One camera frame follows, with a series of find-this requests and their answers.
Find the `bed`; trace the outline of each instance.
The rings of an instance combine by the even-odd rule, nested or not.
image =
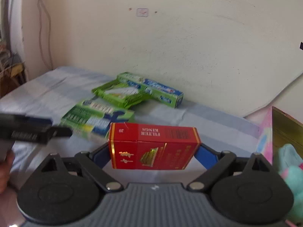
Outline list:
[[[77,102],[94,97],[91,89],[113,79],[112,76],[84,69],[60,67],[6,95],[0,100],[0,112],[50,117],[54,123],[59,123],[60,118]],[[217,151],[230,150],[238,156],[248,157],[255,151],[258,141],[259,127],[256,124],[187,100],[178,109],[149,100],[133,110],[139,123],[194,126],[203,143]],[[79,151],[93,151],[99,145],[76,135],[70,139],[53,139],[43,147],[16,142],[13,147],[16,159],[11,171],[11,184],[20,188],[49,153],[59,153],[61,157],[73,156]],[[193,157],[183,171],[120,170],[112,169],[110,162],[104,170],[126,185],[130,181],[181,181],[187,184],[206,169]]]

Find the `metal screw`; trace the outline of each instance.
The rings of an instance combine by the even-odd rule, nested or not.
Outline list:
[[[121,183],[118,182],[110,182],[106,184],[106,188],[108,190],[118,190],[122,187]]]
[[[192,182],[189,187],[193,190],[200,190],[205,187],[204,183],[201,182]]]

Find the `green toothpaste box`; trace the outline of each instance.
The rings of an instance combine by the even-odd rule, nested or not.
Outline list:
[[[121,73],[117,78],[120,82],[127,83],[129,86],[136,87],[140,91],[150,94],[152,98],[169,107],[176,108],[183,100],[183,93],[181,91],[151,79],[143,78],[130,72]]]
[[[90,141],[104,142],[111,123],[134,122],[134,112],[105,104],[102,100],[84,100],[77,103],[62,118],[61,124],[73,129]]]

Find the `gray ribbed panel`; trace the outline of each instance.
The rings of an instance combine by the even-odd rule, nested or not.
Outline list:
[[[249,227],[217,213],[205,195],[181,184],[131,183],[120,193],[107,194],[89,216],[62,227]],[[283,222],[258,227],[286,227]],[[42,227],[25,223],[23,227]]]

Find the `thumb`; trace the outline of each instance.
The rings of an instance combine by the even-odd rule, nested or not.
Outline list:
[[[7,165],[9,166],[9,168],[12,167],[14,159],[15,159],[14,152],[12,150],[9,150],[7,152],[6,159],[5,159],[5,162],[7,163]]]

